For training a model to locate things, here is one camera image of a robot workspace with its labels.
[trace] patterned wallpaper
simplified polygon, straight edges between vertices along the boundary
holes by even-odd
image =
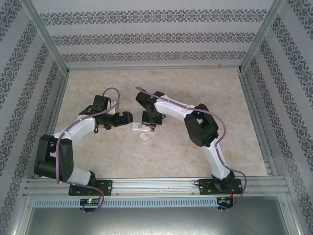
[[[259,46],[248,83],[271,154],[305,234],[313,234],[313,7],[286,1]]]
[[[18,0],[0,3],[0,235],[15,216],[64,78]]]
[[[273,0],[34,0],[67,66],[239,66]]]

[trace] beige floor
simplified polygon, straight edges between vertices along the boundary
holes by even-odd
[[[249,176],[267,175],[236,69],[73,71],[61,106],[56,131],[73,122],[108,87],[121,93],[119,111],[141,120],[135,86],[161,91],[177,101],[205,104],[227,125],[221,148],[227,163]],[[109,92],[116,100],[114,91]],[[89,133],[74,149],[75,165],[97,177],[203,177],[211,168],[202,150],[189,139],[183,122],[166,117],[144,143],[131,125]]]

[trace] purple cable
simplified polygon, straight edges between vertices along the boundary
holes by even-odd
[[[242,171],[234,170],[234,169],[232,169],[232,168],[226,166],[226,164],[223,162],[223,160],[222,160],[222,158],[221,158],[221,156],[220,156],[220,152],[219,152],[219,149],[217,148],[217,145],[224,139],[224,137],[225,137],[225,135],[226,135],[226,125],[225,125],[224,121],[223,121],[219,116],[217,116],[216,114],[214,114],[214,113],[212,113],[212,112],[210,112],[210,111],[187,107],[187,106],[185,106],[185,105],[176,103],[175,101],[172,101],[171,99],[165,99],[165,98],[163,98],[163,97],[159,97],[159,96],[157,96],[157,95],[155,95],[155,94],[149,93],[149,92],[147,92],[146,90],[144,90],[144,89],[141,88],[141,87],[136,87],[136,89],[137,89],[138,91],[144,93],[144,94],[147,94],[147,95],[150,95],[150,96],[155,97],[155,98],[157,98],[157,99],[161,99],[161,100],[164,100],[164,101],[166,101],[166,102],[172,103],[172,104],[177,105],[177,106],[179,106],[179,107],[181,107],[181,108],[184,108],[184,109],[186,109],[186,110],[192,110],[192,111],[202,112],[202,113],[206,113],[206,114],[212,115],[212,116],[215,117],[218,121],[220,121],[220,123],[221,123],[222,126],[223,126],[224,132],[223,132],[221,138],[220,138],[219,140],[217,140],[216,143],[215,143],[215,149],[216,149],[216,152],[217,152],[217,156],[219,157],[219,160],[220,160],[221,164],[222,164],[226,169],[231,170],[231,171],[233,171],[233,172],[237,172],[237,173],[242,174],[243,177],[244,177],[244,179],[245,179],[245,185],[244,185],[244,188],[243,188],[243,192],[240,194],[240,196],[239,196],[239,198],[238,198],[238,201],[237,201],[230,209],[228,209],[229,211],[232,210],[232,209],[241,201],[241,199],[242,199],[242,197],[243,197],[243,195],[244,195],[244,192],[245,192],[245,190],[246,190],[247,178],[246,178],[246,175],[245,175]]]
[[[98,116],[98,115],[101,115],[101,114],[105,114],[109,111],[111,111],[112,109],[114,109],[118,104],[119,104],[119,99],[120,99],[120,93],[118,91],[118,89],[114,88],[114,87],[110,87],[110,88],[107,88],[104,92],[103,92],[103,95],[108,91],[108,90],[115,90],[117,92],[117,101],[116,103],[110,107],[108,110],[105,110],[103,112],[100,112],[100,113],[97,113],[97,114],[92,114],[92,115],[89,115],[89,116],[86,116],[86,117],[83,117],[82,119],[78,119],[76,120],[75,122],[73,122],[71,125],[69,125],[65,130],[64,132],[60,135],[60,137],[58,138],[58,141],[57,141],[57,144],[56,144],[56,150],[55,150],[55,168],[56,168],[56,180],[57,180],[57,184],[61,183],[60,181],[60,169],[59,169],[59,146],[60,146],[60,141],[62,139],[62,137],[66,134],[67,131],[69,131],[74,125],[76,125],[77,123],[85,120],[85,119],[88,119],[88,118],[91,118],[91,117],[95,117],[95,116]],[[84,188],[91,188],[93,190],[97,190],[101,193],[102,195],[102,200],[101,200],[101,203],[100,205],[94,209],[93,211],[90,211],[88,212],[88,214],[92,214],[94,212],[96,212],[104,203],[104,194],[103,194],[103,191],[101,191],[100,189],[96,188],[96,187],[92,187],[92,186],[88,186],[88,185],[81,185],[81,184],[75,184],[75,183],[71,183],[71,182],[64,182],[64,183],[67,183],[67,184],[70,184],[70,185],[76,185],[76,186],[79,186],[79,187],[84,187]]]

